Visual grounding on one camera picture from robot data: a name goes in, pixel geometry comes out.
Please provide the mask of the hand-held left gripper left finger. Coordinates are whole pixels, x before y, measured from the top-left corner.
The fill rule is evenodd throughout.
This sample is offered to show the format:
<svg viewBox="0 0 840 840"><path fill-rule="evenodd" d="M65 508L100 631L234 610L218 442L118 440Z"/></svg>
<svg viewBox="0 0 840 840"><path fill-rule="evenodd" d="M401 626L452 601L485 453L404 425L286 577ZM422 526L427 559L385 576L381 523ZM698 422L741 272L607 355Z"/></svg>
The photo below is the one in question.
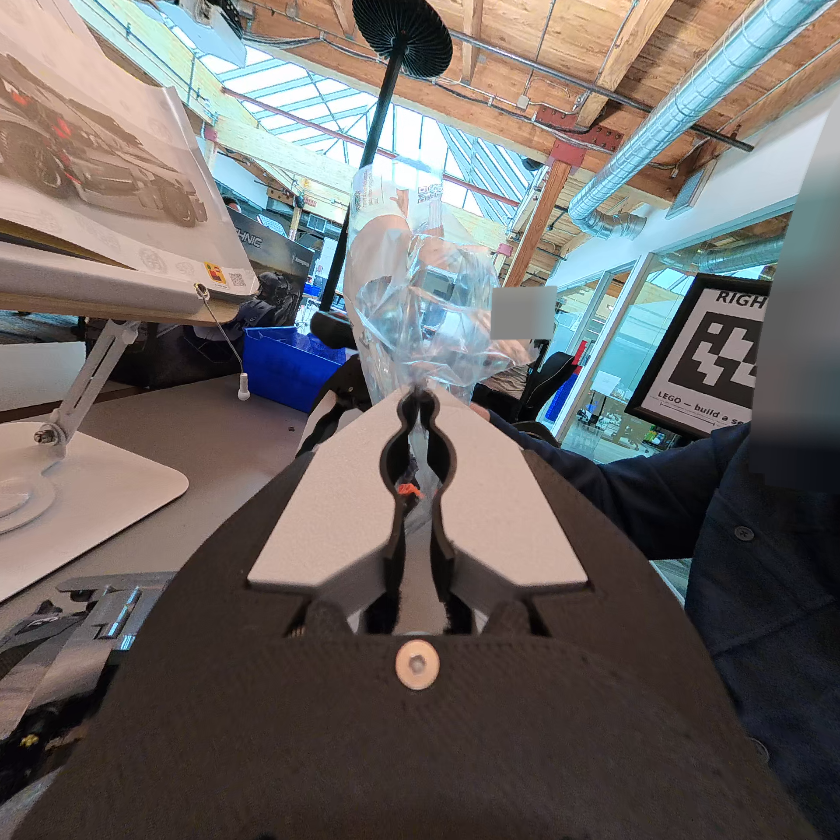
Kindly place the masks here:
<svg viewBox="0 0 840 840"><path fill-rule="evenodd" d="M288 502L247 576L261 592L300 595L358 613L368 631L399 617L406 556L397 483L419 391L404 386L302 457Z"/></svg>

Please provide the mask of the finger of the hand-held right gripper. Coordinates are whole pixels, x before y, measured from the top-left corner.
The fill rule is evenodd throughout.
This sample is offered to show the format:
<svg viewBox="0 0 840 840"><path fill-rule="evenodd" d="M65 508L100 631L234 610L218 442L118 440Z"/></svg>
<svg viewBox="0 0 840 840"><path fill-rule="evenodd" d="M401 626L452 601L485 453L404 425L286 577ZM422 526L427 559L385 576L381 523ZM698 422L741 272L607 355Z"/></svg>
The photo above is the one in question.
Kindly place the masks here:
<svg viewBox="0 0 840 840"><path fill-rule="evenodd" d="M359 416L358 407L352 404L343 406L337 396L324 396L308 417L297 456L317 448L321 442L342 431Z"/></svg>

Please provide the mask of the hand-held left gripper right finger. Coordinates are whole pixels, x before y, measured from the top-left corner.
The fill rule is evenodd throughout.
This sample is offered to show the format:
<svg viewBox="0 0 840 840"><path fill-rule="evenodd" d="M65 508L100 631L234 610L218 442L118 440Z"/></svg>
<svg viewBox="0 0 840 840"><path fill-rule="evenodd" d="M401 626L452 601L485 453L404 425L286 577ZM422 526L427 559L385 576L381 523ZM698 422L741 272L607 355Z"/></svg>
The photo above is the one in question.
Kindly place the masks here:
<svg viewBox="0 0 840 840"><path fill-rule="evenodd" d="M429 549L439 600L489 617L503 602L586 587L529 452L445 391L419 391L418 418L440 482Z"/></svg>

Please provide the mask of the blue plastic bin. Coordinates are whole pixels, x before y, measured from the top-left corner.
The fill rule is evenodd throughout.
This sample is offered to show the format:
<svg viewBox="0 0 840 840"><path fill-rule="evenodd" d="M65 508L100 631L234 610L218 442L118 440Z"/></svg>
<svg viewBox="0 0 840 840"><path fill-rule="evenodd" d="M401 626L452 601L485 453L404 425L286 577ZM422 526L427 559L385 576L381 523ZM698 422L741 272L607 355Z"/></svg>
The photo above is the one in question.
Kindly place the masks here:
<svg viewBox="0 0 840 840"><path fill-rule="evenodd" d="M250 392L305 414L346 354L346 349L331 349L296 327L245 330L243 361Z"/></svg>

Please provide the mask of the clear bag of lego parts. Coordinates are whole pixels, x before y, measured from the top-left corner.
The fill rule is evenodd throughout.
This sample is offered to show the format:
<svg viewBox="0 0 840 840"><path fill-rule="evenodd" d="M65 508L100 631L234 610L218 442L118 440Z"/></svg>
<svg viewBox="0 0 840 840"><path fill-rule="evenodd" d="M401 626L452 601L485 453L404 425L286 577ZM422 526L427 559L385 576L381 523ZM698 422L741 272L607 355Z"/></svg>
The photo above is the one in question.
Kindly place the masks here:
<svg viewBox="0 0 840 840"><path fill-rule="evenodd" d="M354 175L343 297L371 405L419 385L462 403L529 371L534 338L491 336L488 247L443 201L440 172L397 162Z"/></svg>

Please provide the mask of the white metal book stand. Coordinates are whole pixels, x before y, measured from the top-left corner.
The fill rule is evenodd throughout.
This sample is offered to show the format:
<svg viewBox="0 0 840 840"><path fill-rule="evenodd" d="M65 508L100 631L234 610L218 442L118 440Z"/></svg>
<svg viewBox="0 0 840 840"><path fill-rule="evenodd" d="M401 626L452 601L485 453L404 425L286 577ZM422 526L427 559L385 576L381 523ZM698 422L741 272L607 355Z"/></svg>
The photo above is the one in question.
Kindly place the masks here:
<svg viewBox="0 0 840 840"><path fill-rule="evenodd" d="M138 269L2 243L2 299L104 319L94 349L42 424L2 424L1 598L9 600L182 496L179 471L78 430L143 321L232 319L256 277L239 244L189 260L143 248Z"/></svg>

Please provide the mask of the lego car model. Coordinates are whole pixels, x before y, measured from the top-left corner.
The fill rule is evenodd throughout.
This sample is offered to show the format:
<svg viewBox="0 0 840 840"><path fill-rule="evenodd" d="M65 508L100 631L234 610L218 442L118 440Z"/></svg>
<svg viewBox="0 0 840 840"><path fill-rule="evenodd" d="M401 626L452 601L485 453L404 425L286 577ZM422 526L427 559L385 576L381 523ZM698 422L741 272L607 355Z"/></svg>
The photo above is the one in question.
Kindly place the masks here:
<svg viewBox="0 0 840 840"><path fill-rule="evenodd" d="M175 571L73 577L2 632L1 802L63 760Z"/></svg>

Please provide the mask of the lego instruction booklet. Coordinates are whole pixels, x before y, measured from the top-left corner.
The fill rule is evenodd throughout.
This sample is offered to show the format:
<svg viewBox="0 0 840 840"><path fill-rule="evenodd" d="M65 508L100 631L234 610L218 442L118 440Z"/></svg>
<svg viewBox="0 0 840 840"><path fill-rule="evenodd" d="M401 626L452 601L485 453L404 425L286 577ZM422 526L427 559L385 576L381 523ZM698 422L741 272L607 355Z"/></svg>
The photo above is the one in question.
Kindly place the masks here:
<svg viewBox="0 0 840 840"><path fill-rule="evenodd" d="M113 63L69 2L2 2L2 222L215 296L258 282L182 101Z"/></svg>

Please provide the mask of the person's right forearm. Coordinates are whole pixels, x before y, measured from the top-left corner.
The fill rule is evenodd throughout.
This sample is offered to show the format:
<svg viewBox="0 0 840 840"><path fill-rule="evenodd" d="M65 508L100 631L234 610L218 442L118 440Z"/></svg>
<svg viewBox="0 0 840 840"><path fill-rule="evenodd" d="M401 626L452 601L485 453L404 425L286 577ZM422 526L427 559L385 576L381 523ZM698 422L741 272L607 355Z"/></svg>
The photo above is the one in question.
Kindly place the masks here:
<svg viewBox="0 0 840 840"><path fill-rule="evenodd" d="M545 461L651 561L693 554L712 496L751 429L750 423L726 427L683 448L597 465L490 413L492 426Z"/></svg>

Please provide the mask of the black lego set box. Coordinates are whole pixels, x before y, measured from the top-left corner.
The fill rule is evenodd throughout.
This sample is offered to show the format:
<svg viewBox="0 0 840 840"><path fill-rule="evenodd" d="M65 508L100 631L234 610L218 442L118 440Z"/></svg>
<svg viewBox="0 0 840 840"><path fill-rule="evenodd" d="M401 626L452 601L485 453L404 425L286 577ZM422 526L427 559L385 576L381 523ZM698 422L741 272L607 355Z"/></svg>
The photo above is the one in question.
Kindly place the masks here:
<svg viewBox="0 0 840 840"><path fill-rule="evenodd" d="M231 206L228 214L257 276L256 299L251 308L259 315L252 326L294 327L304 298L313 250L292 241Z"/></svg>

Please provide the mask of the black framed marker sign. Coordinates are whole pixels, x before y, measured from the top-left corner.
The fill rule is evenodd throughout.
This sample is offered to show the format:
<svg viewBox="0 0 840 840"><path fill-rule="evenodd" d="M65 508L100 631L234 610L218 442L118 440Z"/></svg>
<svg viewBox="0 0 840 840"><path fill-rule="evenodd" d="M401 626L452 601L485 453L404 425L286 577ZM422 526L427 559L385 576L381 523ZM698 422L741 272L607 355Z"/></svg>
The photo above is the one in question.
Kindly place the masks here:
<svg viewBox="0 0 840 840"><path fill-rule="evenodd" d="M747 424L769 280L698 274L626 406L691 439Z"/></svg>

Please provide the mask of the person's torso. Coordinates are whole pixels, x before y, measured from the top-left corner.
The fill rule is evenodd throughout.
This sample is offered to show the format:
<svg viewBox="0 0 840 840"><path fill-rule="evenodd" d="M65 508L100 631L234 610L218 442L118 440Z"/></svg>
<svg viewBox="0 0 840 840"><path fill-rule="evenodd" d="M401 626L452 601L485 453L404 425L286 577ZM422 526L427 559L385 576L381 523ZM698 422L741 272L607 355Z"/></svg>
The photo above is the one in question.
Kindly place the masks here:
<svg viewBox="0 0 840 840"><path fill-rule="evenodd" d="M692 456L686 610L772 771L838 838L838 496L767 484L748 440L720 430Z"/></svg>

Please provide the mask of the black pole with round disc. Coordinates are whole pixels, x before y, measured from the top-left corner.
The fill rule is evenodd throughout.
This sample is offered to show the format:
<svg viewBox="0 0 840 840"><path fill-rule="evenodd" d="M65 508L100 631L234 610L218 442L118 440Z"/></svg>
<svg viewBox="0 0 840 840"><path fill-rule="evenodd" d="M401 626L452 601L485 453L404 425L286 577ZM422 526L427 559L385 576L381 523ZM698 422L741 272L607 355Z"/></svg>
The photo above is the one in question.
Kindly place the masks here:
<svg viewBox="0 0 840 840"><path fill-rule="evenodd" d="M373 164L400 72L415 79L440 77L453 58L453 42L443 19L426 1L353 1L362 36L387 59L385 76L368 130L360 169Z"/></svg>

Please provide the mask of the white ceiling unit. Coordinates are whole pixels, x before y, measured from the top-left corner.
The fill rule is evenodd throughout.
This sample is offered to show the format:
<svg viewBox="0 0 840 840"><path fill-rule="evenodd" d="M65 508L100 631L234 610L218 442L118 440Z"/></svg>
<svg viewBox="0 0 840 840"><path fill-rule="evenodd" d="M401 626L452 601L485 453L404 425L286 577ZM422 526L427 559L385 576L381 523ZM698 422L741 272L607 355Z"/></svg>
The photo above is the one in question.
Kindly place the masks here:
<svg viewBox="0 0 840 840"><path fill-rule="evenodd" d="M232 2L157 1L161 13L173 22L200 52L244 67L247 50L238 9Z"/></svg>

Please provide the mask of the silver ventilation duct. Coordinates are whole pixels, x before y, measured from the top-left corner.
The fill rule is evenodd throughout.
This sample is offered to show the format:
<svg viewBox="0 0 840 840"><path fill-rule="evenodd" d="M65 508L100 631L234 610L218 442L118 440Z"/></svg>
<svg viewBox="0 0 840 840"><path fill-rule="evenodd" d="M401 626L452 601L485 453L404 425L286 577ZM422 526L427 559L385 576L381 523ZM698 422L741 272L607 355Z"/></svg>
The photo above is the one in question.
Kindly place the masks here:
<svg viewBox="0 0 840 840"><path fill-rule="evenodd" d="M737 18L684 75L597 175L570 201L568 215L595 238L636 238L646 219L608 215L600 205L833 5L828 1L761 1Z"/></svg>

